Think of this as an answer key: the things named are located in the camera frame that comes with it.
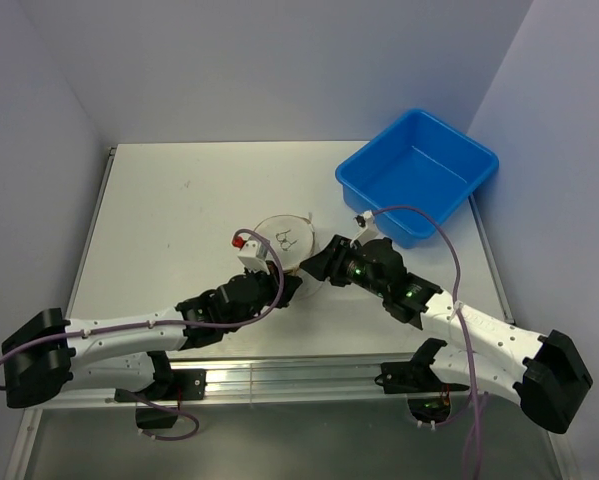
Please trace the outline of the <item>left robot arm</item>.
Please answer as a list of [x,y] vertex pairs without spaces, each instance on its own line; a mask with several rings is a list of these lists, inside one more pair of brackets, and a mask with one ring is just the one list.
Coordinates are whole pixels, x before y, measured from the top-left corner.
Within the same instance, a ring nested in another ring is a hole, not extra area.
[[174,386],[168,353],[201,349],[289,305],[300,278],[244,272],[173,307],[108,320],[66,318],[40,311],[1,345],[11,409],[43,404],[69,390],[128,390],[150,400]]

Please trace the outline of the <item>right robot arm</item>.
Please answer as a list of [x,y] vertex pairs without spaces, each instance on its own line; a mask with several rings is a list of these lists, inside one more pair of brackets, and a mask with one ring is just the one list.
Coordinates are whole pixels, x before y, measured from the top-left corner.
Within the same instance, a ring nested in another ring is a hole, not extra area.
[[363,288],[397,321],[426,334],[410,360],[381,364],[375,382],[387,394],[475,387],[519,406],[545,430],[564,434],[593,385],[569,336],[524,330],[455,301],[409,272],[388,238],[359,245],[336,235],[300,267],[318,281]]

